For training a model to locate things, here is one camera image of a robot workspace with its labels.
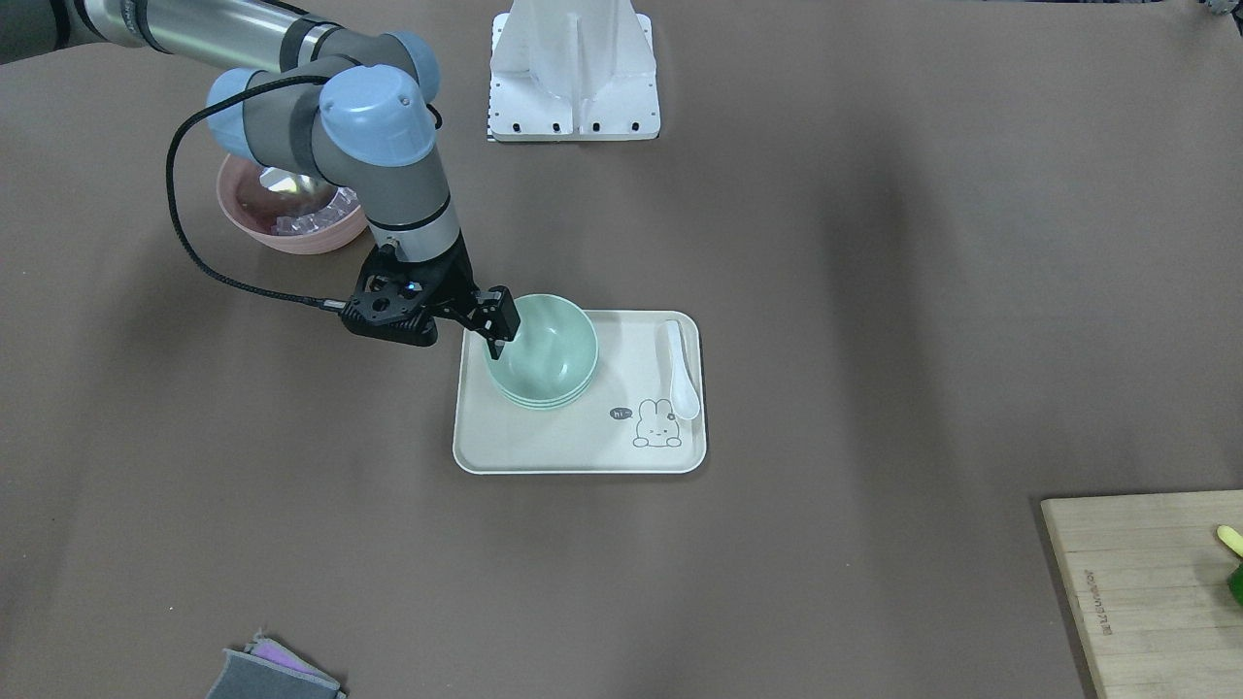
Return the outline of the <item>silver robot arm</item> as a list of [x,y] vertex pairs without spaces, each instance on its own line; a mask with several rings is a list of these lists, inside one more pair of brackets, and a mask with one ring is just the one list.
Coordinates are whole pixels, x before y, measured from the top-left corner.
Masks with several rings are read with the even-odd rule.
[[254,164],[346,187],[375,244],[346,300],[219,284],[323,310],[355,335],[428,347],[438,318],[484,337],[492,359],[520,332],[505,286],[475,284],[438,153],[433,49],[408,31],[365,35],[280,1],[5,1],[2,62],[87,44],[178,53],[221,68],[205,108],[174,133],[165,160],[170,221],[189,239],[175,200],[175,155],[198,123]]

